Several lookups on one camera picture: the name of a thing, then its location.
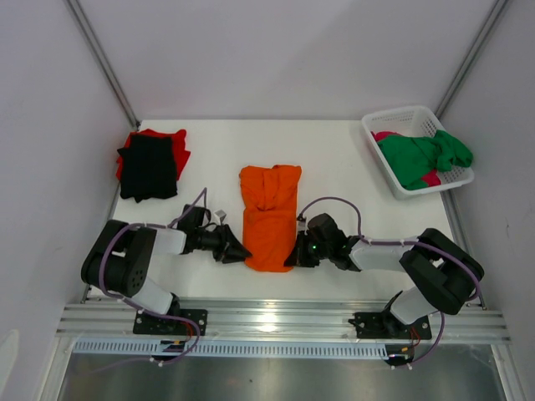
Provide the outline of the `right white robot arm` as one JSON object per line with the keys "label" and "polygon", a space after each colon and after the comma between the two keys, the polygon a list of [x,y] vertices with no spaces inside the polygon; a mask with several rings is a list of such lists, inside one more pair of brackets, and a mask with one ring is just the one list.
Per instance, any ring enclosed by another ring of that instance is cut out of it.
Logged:
{"label": "right white robot arm", "polygon": [[456,315],[480,291],[482,266],[441,231],[426,229],[404,240],[347,236],[323,213],[298,218],[298,233],[285,266],[313,268],[328,260],[350,272],[403,272],[413,287],[393,296],[381,325],[391,337],[409,331],[413,322],[433,312]]}

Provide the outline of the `orange t shirt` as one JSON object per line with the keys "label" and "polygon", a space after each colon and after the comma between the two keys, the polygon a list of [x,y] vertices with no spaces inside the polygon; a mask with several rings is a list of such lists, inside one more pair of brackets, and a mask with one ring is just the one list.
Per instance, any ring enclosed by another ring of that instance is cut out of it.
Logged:
{"label": "orange t shirt", "polygon": [[298,165],[247,166],[239,178],[243,212],[242,243],[251,253],[246,266],[257,272],[291,271],[285,261],[297,230]]}

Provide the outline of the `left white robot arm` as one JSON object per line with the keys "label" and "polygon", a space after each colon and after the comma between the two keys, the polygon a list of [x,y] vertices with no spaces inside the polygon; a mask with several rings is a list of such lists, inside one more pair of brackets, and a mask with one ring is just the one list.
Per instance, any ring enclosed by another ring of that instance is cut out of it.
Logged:
{"label": "left white robot arm", "polygon": [[81,279],[152,312],[152,324],[160,332],[174,333],[181,325],[179,297],[148,277],[152,255],[209,251],[222,264],[243,262],[252,255],[229,225],[210,222],[210,217],[205,207],[185,205],[179,221],[169,228],[109,220],[84,261]]}

